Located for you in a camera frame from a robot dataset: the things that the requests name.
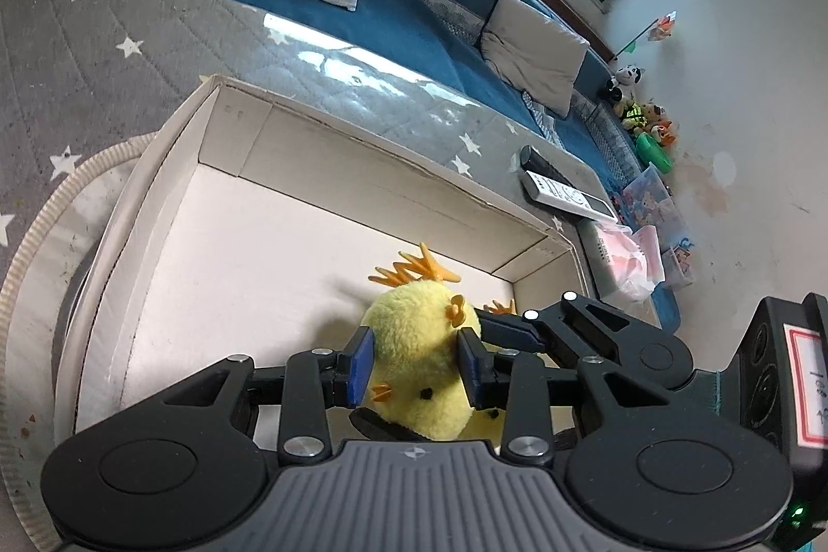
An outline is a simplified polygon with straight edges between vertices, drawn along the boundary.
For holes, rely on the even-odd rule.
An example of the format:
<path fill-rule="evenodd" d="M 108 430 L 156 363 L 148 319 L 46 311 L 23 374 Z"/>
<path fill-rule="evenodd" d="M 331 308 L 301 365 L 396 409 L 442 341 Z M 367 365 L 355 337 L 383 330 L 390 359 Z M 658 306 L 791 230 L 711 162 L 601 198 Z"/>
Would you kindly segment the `large yellow plush chick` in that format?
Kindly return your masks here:
<path fill-rule="evenodd" d="M 461 276 L 421 245 L 369 280 L 387 289 L 362 318 L 375 338 L 369 408 L 428 440 L 459 439 L 473 409 L 457 365 L 457 337 L 465 328 L 481 331 L 473 304 L 451 287 Z"/>

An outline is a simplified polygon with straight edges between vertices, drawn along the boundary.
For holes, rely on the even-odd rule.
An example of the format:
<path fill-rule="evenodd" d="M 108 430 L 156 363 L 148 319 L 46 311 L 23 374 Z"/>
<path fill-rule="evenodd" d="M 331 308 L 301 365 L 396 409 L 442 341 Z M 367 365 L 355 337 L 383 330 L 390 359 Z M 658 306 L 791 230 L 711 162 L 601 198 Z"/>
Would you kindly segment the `small yellow plush chick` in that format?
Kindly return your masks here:
<path fill-rule="evenodd" d="M 497 300 L 490 304 L 483 305 L 485 312 L 495 315 L 515 315 L 515 300 L 509 300 L 507 304 L 501 304 Z M 498 409 L 475 410 L 463 429 L 459 439 L 461 440 L 487 440 L 499 451 L 501 445 L 502 430 L 504 430 L 504 413 Z"/>

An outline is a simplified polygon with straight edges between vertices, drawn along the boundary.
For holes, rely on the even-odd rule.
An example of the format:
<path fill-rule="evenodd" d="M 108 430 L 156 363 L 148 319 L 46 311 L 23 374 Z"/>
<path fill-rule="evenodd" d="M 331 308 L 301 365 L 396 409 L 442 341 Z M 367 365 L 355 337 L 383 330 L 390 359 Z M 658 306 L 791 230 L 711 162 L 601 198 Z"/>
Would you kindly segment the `pink tissue pack far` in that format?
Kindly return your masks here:
<path fill-rule="evenodd" d="M 594 224 L 592 275 L 608 304 L 642 303 L 665 280 L 657 228 Z"/>

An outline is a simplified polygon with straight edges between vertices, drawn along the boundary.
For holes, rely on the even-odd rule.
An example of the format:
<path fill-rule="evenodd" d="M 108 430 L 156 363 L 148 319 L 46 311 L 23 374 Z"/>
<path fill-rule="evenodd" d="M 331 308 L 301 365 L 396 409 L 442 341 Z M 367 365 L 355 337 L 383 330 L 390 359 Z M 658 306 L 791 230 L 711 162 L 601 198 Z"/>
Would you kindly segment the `white remote control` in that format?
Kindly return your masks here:
<path fill-rule="evenodd" d="M 601 223 L 617 223 L 615 210 L 597 196 L 530 171 L 521 172 L 521 184 L 532 202 Z"/>

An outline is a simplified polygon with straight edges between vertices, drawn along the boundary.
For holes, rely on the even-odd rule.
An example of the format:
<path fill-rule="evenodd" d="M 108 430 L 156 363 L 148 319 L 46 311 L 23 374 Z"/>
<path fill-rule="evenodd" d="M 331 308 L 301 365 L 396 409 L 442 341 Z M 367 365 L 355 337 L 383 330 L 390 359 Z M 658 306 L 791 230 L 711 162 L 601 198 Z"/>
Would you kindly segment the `dark cardboard shoe box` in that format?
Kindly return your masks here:
<path fill-rule="evenodd" d="M 98 245 L 57 372 L 58 439 L 217 360 L 338 348 L 369 273 L 430 247 L 470 301 L 587 290 L 574 244 L 522 199 L 296 99 L 215 76 L 161 128 Z"/>

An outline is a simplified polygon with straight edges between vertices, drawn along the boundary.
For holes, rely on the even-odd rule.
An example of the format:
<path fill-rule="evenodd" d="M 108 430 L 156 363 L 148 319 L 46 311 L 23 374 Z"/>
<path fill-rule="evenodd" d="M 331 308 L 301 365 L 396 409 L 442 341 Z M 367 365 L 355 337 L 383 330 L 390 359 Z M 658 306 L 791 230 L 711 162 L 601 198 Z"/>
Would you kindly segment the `clear plastic storage box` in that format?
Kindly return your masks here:
<path fill-rule="evenodd" d="M 622 190 L 622 204 L 635 228 L 653 226 L 657 230 L 665 285 L 674 290 L 692 286 L 693 238 L 654 164 L 648 165 Z"/>

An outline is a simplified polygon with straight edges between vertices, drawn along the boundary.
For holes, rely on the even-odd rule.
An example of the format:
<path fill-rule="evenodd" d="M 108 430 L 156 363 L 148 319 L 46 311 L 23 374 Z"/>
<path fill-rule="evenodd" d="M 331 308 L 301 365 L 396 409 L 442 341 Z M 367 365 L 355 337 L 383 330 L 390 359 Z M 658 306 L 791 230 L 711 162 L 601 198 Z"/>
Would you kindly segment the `stuffed toys pile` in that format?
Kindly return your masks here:
<path fill-rule="evenodd" d="M 676 127 L 667 110 L 651 99 L 641 99 L 637 85 L 644 70 L 635 64 L 619 67 L 602 89 L 620 126 L 633 140 L 635 154 L 644 165 L 653 165 L 662 175 L 674 164 L 670 151 L 676 143 Z"/>

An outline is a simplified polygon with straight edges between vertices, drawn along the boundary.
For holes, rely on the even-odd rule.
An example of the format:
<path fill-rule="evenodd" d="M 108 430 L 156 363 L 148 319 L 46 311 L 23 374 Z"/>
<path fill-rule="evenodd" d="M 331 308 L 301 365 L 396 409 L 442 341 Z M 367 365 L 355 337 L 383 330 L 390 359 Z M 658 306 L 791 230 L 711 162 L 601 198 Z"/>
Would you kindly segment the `grey cushion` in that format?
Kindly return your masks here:
<path fill-rule="evenodd" d="M 561 117 L 588 48 L 587 39 L 521 0 L 497 0 L 480 35 L 490 69 Z"/>

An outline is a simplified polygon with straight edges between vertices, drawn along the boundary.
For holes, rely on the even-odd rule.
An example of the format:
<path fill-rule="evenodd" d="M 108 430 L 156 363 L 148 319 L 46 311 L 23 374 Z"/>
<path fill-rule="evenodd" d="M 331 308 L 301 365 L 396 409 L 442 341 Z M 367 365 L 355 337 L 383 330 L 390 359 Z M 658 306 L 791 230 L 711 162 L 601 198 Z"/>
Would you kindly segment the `round induction cooktop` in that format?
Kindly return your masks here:
<path fill-rule="evenodd" d="M 59 322 L 71 279 L 93 255 L 118 196 L 152 133 L 95 154 L 65 178 L 22 238 L 2 287 L 2 479 L 11 521 L 36 550 L 59 536 L 39 492 L 55 447 L 55 367 Z"/>

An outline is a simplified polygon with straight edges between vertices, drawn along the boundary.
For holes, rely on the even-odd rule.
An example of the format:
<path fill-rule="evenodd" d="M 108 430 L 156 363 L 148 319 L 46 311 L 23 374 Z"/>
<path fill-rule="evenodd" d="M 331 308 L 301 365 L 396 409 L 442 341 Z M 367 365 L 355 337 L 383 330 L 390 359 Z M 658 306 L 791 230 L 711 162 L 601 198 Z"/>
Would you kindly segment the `grey star tablecloth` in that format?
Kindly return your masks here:
<path fill-rule="evenodd" d="M 16 207 L 32 224 L 57 185 L 100 151 L 156 137 L 215 76 L 296 99 L 495 193 L 519 184 L 519 150 L 535 141 L 438 81 L 230 0 L 2 0 L 3 227 Z M 55 391 L 102 235 L 63 301 Z"/>

